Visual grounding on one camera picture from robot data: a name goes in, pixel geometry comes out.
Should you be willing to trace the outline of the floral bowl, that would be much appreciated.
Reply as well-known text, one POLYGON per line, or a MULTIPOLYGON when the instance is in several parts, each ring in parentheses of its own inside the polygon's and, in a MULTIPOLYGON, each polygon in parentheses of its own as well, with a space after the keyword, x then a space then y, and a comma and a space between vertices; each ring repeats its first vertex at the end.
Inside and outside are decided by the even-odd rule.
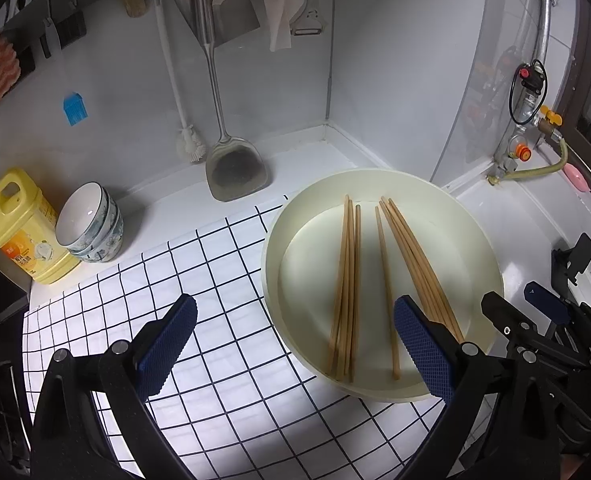
POLYGON ((109 236, 100 245, 100 249, 98 250, 98 252, 95 252, 94 254, 80 255, 74 257, 82 261, 98 263, 110 261, 117 255, 122 245, 124 232, 124 222, 119 208, 118 211, 118 218, 116 222, 113 223, 109 236))
POLYGON ((96 214, 90 225, 86 228, 81 237, 71 246, 68 251, 75 256, 94 254, 100 249, 100 245, 109 236, 113 223, 119 215, 116 202, 110 197, 107 191, 102 188, 102 198, 96 214))
POLYGON ((68 198, 56 224, 62 247, 79 252, 98 234, 108 209, 108 197, 97 182, 87 182, 68 198))

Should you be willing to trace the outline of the bamboo chopstick eight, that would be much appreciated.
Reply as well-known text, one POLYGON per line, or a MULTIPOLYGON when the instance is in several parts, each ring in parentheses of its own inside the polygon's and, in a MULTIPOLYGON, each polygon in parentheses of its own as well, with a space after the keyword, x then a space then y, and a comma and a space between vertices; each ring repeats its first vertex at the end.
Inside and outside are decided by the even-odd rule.
POLYGON ((408 245, 407 241, 404 240, 399 221, 397 221, 396 218, 394 218, 387 204, 387 200, 384 197, 381 197, 379 204, 382 207, 384 215, 387 217, 388 222, 390 223, 391 230, 394 234, 396 241, 399 243, 399 250, 402 252, 403 258, 407 264, 409 274, 411 276, 411 279, 413 280, 413 283, 420 297, 421 305, 425 309, 425 314, 428 315, 430 321, 442 323, 440 321, 440 318, 437 317, 437 312, 435 312, 434 310, 432 296, 430 295, 429 289, 427 288, 427 283, 425 282, 425 279, 420 274, 420 268, 414 257, 414 254, 411 252, 410 246, 408 245))

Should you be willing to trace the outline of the top floral bowl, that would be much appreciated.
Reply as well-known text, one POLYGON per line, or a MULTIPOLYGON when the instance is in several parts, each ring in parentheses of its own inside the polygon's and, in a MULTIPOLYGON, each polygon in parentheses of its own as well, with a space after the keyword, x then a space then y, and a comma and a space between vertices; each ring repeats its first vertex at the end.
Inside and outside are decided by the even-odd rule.
POLYGON ((62 247, 79 252, 98 234, 108 209, 108 197, 97 182, 87 182, 68 198, 56 224, 62 247))

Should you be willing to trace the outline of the pink soap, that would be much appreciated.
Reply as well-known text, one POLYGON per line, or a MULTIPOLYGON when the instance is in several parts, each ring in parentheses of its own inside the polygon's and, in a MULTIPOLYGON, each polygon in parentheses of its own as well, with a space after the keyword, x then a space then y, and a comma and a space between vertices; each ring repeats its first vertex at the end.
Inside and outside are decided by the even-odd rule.
POLYGON ((589 184, 586 181, 585 177, 580 172, 580 170, 578 170, 576 168, 576 166, 573 166, 572 164, 569 164, 567 162, 565 164, 565 166, 563 166, 562 171, 565 174, 565 176, 567 177, 567 179, 569 180, 569 182, 579 192, 581 192, 581 193, 588 193, 591 190, 591 188, 589 187, 589 184))

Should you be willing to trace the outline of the bottom floral bowl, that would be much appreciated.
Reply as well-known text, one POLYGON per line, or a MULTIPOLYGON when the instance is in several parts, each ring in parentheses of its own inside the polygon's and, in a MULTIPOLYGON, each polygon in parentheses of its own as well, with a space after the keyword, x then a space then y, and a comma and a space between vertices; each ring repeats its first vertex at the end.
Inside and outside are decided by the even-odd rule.
POLYGON ((98 252, 95 252, 94 254, 80 255, 74 257, 82 261, 98 263, 110 261, 117 255, 122 245, 124 232, 124 222, 119 208, 118 211, 118 218, 116 222, 113 223, 109 236, 100 245, 100 249, 98 250, 98 252))

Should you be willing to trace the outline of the bamboo chopstick four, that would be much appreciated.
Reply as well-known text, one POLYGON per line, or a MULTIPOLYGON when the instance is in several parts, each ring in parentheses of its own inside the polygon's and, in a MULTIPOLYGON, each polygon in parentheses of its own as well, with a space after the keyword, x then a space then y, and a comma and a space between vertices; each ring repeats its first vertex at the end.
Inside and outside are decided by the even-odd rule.
POLYGON ((353 272, 353 318, 352 338, 349 361, 349 378, 353 382, 355 377, 355 358, 358 347, 359 333, 359 288, 361 287, 361 205, 355 206, 355 242, 354 242, 354 272, 353 272))

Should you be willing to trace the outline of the blue wall hook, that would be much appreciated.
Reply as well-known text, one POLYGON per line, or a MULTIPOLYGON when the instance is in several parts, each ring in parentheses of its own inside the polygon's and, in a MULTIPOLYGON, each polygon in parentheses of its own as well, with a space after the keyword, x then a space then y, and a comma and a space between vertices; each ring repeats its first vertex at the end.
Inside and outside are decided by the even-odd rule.
POLYGON ((82 96, 78 92, 71 92, 64 97, 62 109, 71 127, 79 124, 88 117, 82 96))

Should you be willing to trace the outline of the bamboo chopstick two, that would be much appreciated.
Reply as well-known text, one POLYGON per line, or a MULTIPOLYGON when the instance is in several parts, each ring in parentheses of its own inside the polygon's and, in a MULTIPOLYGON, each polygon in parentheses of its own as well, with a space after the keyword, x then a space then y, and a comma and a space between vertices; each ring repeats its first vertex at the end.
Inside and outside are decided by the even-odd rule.
POLYGON ((350 196, 344 196, 343 203, 343 219, 342 219, 342 235, 340 243, 340 256, 338 263, 337 283, 335 283, 335 304, 333 305, 333 319, 331 326, 331 333, 328 347, 328 375, 333 377, 335 375, 335 354, 337 353, 338 333, 340 325, 340 316, 342 309, 342 294, 344 282, 344 269, 346 258, 347 238, 349 237, 349 212, 350 212, 350 196))

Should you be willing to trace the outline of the bamboo chopstick one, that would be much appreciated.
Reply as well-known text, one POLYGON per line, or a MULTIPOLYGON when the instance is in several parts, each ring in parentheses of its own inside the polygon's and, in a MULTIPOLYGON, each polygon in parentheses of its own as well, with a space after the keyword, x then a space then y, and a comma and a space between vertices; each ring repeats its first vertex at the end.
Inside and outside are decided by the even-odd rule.
POLYGON ((399 337, 397 336, 396 329, 394 326, 394 318, 393 318, 393 297, 392 297, 392 288, 391 288, 391 278, 390 278, 390 269, 389 269, 389 261, 388 261, 388 250, 387 250, 387 243, 385 242, 384 230, 381 220, 381 212, 378 206, 375 207, 375 214, 376 214, 376 223, 377 223, 377 231, 378 231, 378 240, 379 240, 379 249, 380 249, 380 258, 381 258, 381 266, 382 266, 382 273, 383 273, 383 282, 384 282, 384 298, 385 298, 385 307, 387 308, 387 315, 388 315, 388 324, 389 324, 389 338, 390 338, 390 347, 391 347, 391 361, 392 361, 392 379, 399 380, 401 378, 401 364, 399 364, 399 337))

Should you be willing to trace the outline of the bamboo chopstick ten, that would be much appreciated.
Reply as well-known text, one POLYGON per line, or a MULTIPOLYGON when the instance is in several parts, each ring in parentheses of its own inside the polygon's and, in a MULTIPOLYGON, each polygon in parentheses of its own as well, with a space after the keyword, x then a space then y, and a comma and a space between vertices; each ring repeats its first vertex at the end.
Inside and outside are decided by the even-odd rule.
POLYGON ((344 269, 344 282, 343 282, 343 294, 342 294, 342 309, 341 309, 341 316, 340 316, 340 325, 339 325, 339 333, 338 333, 338 359, 337 359, 337 367, 335 368, 335 377, 339 380, 342 380, 343 373, 342 373, 342 364, 343 364, 343 327, 345 321, 345 308, 346 308, 346 287, 344 285, 345 279, 347 277, 347 265, 346 265, 346 258, 345 258, 345 269, 344 269))

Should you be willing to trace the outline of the middle floral bowl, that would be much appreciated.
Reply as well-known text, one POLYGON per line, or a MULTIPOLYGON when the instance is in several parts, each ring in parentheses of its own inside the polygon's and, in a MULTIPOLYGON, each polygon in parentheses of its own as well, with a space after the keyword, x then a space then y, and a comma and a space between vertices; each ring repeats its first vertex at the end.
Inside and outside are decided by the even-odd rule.
POLYGON ((90 225, 86 228, 81 237, 71 246, 68 251, 75 256, 94 254, 100 249, 100 245, 109 236, 113 223, 119 215, 116 202, 110 197, 107 191, 102 188, 102 198, 96 214, 90 225))

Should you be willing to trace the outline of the steel peeler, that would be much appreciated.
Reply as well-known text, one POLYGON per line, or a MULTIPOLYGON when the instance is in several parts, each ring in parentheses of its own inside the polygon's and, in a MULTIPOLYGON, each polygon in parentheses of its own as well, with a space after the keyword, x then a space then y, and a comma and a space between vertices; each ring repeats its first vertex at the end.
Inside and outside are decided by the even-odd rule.
POLYGON ((320 0, 305 0, 304 9, 291 24, 292 37, 318 36, 324 32, 326 22, 320 10, 320 0))

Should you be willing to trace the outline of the white black grid cloth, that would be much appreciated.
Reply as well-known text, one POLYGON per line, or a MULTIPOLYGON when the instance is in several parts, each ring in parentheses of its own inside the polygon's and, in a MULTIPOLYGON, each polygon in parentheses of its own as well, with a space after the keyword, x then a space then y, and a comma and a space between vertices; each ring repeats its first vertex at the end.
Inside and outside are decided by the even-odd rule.
POLYGON ((38 403, 53 354, 99 354, 131 340, 181 294, 198 321, 147 408, 199 479, 392 479, 441 401, 379 403, 310 372, 265 306, 262 245, 280 200, 218 220, 103 270, 23 318, 26 400, 38 403))

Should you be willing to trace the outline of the white bottle brush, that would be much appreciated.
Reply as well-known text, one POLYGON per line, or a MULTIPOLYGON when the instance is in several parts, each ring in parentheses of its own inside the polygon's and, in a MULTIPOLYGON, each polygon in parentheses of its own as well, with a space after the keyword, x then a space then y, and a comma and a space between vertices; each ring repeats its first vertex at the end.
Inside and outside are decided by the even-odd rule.
POLYGON ((194 125, 187 120, 187 114, 181 98, 180 89, 178 89, 176 73, 174 70, 169 34, 166 29, 163 0, 154 0, 154 12, 156 12, 163 60, 164 63, 166 63, 166 70, 168 71, 173 98, 181 123, 181 128, 178 130, 176 137, 176 151, 178 152, 178 155, 180 155, 182 159, 187 160, 187 162, 190 162, 191 164, 199 164, 199 162, 203 162, 207 156, 207 147, 194 125))

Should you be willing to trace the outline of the bamboo chopstick three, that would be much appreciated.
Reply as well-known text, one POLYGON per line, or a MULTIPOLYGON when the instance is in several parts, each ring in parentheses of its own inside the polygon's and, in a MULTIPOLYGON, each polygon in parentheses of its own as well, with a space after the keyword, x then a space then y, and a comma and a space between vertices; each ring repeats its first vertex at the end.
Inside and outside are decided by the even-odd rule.
POLYGON ((351 346, 352 346, 352 330, 353 330, 353 307, 354 307, 354 260, 355 260, 355 220, 354 220, 354 204, 353 200, 349 200, 349 234, 347 234, 347 251, 346 251, 346 265, 347 277, 345 279, 346 287, 346 308, 345 321, 343 327, 343 364, 342 377, 344 379, 349 377, 351 346))

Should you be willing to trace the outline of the bamboo chopstick six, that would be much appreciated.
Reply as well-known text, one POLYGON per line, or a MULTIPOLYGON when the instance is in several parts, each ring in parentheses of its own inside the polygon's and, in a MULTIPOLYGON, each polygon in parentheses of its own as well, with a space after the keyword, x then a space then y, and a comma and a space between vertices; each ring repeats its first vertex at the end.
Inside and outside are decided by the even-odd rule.
POLYGON ((410 229, 402 212, 399 210, 399 207, 396 206, 391 198, 387 200, 387 204, 394 218, 399 221, 404 240, 406 240, 410 246, 410 250, 414 254, 420 268, 420 274, 427 283, 427 288, 432 296, 433 306, 435 312, 437 312, 437 317, 440 318, 440 321, 452 332, 458 342, 463 342, 463 333, 461 332, 456 316, 451 308, 451 304, 449 303, 440 281, 437 278, 437 274, 433 271, 425 252, 419 244, 415 234, 410 229))

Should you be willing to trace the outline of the cream round tray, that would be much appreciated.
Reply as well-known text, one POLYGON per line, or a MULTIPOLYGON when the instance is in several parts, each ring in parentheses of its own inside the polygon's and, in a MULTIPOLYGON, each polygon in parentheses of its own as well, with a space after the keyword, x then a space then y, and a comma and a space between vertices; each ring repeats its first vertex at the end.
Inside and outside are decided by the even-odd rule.
MULTIPOLYGON (((463 336, 483 351, 497 331, 482 297, 504 291, 489 239, 456 198, 411 174, 353 169, 320 179, 282 206, 263 249, 262 285, 279 336, 311 372, 343 391, 378 402, 409 402, 428 389, 399 343, 401 378, 392 379, 391 347, 375 207, 391 198, 415 234, 451 304, 463 336), (361 205, 361 287, 355 378, 328 375, 344 196, 361 205)), ((393 301, 417 294, 387 220, 381 216, 393 301)))

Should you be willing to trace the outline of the bamboo chopstick seven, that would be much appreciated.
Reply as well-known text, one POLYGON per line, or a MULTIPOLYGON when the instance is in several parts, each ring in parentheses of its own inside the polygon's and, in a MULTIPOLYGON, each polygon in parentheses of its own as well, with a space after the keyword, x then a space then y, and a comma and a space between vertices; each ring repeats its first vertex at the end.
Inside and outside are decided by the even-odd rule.
POLYGON ((413 282, 416 292, 419 295, 423 313, 431 322, 444 325, 447 330, 456 338, 457 342, 463 342, 463 333, 456 320, 455 313, 451 308, 446 294, 440 284, 437 274, 425 255, 415 234, 409 224, 397 208, 396 204, 389 198, 381 197, 379 207, 376 209, 376 220, 378 224, 378 236, 380 255, 384 275, 385 296, 389 304, 392 302, 392 286, 390 269, 388 263, 387 242, 383 232, 380 213, 383 212, 399 251, 406 263, 408 273, 413 282))

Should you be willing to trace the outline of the yellow detergent bottle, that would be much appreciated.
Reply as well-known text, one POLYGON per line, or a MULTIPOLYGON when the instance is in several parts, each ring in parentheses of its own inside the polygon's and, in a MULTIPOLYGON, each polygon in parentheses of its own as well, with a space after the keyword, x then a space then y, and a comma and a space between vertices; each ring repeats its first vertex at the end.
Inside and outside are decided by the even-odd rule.
POLYGON ((57 220, 23 169, 11 168, 0 178, 0 251, 38 284, 53 284, 81 263, 57 242, 57 220))

